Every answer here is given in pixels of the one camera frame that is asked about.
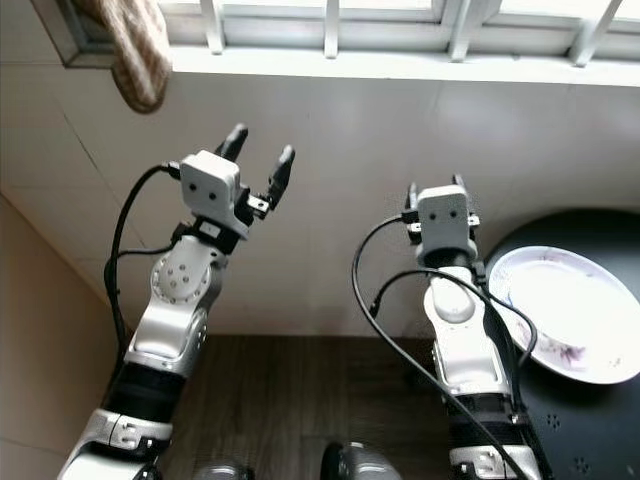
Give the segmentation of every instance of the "white plate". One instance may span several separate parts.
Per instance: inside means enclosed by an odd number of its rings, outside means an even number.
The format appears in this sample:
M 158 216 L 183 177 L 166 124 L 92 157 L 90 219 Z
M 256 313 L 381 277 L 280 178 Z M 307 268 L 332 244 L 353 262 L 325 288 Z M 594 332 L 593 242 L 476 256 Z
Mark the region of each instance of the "white plate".
M 496 262 L 489 288 L 531 318 L 538 329 L 532 357 L 550 370 L 596 384 L 640 373 L 640 304 L 597 263 L 555 247 L 518 248 Z M 526 323 L 496 307 L 525 349 Z

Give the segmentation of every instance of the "window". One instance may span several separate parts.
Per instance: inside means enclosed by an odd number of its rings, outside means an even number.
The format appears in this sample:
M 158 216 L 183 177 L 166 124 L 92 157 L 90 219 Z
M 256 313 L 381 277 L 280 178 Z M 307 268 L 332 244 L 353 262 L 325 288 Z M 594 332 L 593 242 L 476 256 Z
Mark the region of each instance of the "window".
M 32 0 L 65 58 L 109 53 L 106 32 L 72 0 Z M 640 0 L 160 0 L 174 46 L 640 60 Z M 65 24 L 67 32 L 60 32 Z

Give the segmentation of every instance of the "black round table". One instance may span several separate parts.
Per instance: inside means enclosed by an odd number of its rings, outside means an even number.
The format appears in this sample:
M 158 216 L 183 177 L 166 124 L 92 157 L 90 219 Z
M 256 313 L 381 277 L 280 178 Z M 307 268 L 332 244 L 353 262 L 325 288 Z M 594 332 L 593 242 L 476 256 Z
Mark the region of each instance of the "black round table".
M 574 210 L 536 220 L 500 242 L 487 272 L 502 255 L 529 245 L 589 258 L 640 300 L 640 215 Z M 640 479 L 640 375 L 618 385 L 590 385 L 530 361 L 521 390 L 556 479 Z

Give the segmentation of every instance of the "wooden floor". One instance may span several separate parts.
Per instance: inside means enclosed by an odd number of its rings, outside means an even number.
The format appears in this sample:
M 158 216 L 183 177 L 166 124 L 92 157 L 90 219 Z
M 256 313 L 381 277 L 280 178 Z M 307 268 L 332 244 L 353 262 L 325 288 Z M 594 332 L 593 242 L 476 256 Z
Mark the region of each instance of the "wooden floor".
M 403 345 L 430 356 L 428 340 Z M 384 453 L 404 480 L 444 480 L 442 404 L 409 388 L 406 372 L 378 339 L 210 337 L 175 417 L 165 478 L 233 458 L 257 480 L 318 480 L 327 442 L 349 440 Z

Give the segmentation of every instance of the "brown towel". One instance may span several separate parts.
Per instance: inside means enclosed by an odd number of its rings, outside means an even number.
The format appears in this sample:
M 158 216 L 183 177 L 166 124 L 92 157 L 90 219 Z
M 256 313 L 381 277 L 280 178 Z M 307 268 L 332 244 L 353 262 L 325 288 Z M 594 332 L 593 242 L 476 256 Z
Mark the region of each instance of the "brown towel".
M 129 106 L 155 111 L 171 74 L 167 26 L 156 0 L 74 0 L 113 38 L 113 78 Z

